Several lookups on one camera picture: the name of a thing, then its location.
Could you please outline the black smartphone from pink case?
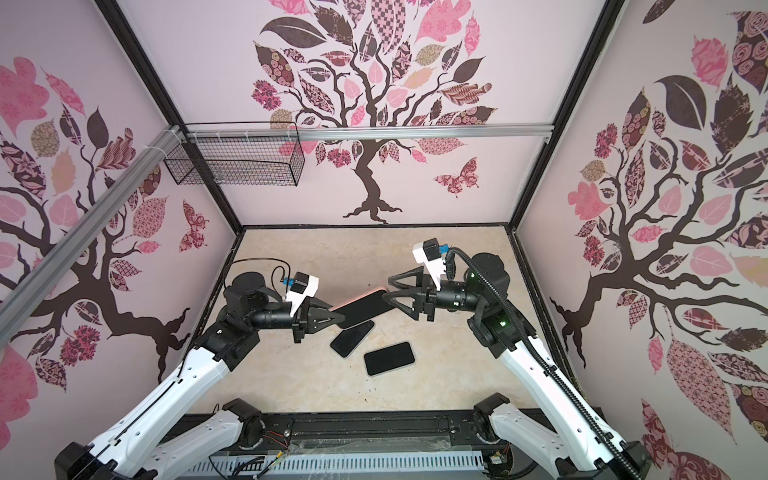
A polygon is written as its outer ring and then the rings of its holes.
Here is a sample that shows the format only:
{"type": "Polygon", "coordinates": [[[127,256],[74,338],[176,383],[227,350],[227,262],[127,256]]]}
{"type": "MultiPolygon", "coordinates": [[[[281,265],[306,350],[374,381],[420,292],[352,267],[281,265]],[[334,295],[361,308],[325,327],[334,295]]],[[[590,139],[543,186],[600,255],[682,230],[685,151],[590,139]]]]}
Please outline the black smartphone from pink case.
{"type": "Polygon", "coordinates": [[[383,299],[386,292],[387,290],[383,288],[373,290],[335,308],[335,312],[344,316],[344,319],[337,326],[346,330],[393,310],[394,307],[383,299]]]}

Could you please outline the pink silicone phone case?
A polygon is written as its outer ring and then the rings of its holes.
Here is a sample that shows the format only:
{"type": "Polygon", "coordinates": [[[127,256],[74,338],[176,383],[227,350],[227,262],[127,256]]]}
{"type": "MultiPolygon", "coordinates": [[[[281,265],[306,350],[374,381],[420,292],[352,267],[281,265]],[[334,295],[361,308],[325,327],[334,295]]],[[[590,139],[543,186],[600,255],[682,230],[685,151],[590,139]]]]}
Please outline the pink silicone phone case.
{"type": "Polygon", "coordinates": [[[387,293],[384,287],[378,287],[366,292],[356,298],[345,301],[340,305],[333,307],[334,311],[361,310],[362,312],[375,311],[375,316],[380,315],[392,309],[392,306],[383,300],[383,295],[387,293]]]}

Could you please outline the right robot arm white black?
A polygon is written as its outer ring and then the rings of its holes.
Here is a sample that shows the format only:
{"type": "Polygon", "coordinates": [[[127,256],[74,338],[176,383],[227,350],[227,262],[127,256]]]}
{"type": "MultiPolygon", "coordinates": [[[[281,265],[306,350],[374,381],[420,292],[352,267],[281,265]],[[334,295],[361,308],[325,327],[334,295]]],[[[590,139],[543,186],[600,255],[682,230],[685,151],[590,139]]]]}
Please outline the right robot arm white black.
{"type": "Polygon", "coordinates": [[[414,320],[439,310],[468,312],[478,343],[511,371],[538,405],[541,424],[502,395],[475,407],[479,436],[524,453],[553,479],[644,479],[651,458],[583,398],[551,359],[536,329],[507,297],[510,276],[491,253],[453,247],[419,254],[418,267],[389,277],[384,300],[414,320]]]}

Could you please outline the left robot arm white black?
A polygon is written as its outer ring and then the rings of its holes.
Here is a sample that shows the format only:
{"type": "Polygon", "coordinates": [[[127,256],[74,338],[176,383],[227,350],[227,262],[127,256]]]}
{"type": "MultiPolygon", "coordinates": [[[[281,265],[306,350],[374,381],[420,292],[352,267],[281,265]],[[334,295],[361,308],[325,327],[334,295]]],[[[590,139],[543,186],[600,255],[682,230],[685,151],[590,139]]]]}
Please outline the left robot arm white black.
{"type": "Polygon", "coordinates": [[[136,407],[86,445],[65,447],[54,460],[58,479],[175,479],[202,458],[258,444],[261,413],[236,399],[191,430],[165,437],[190,407],[233,372],[259,344],[263,330],[288,330],[295,342],[343,321],[316,298],[317,277],[302,272],[280,295],[262,274],[238,275],[224,289],[225,306],[190,346],[182,362],[136,407]]]}

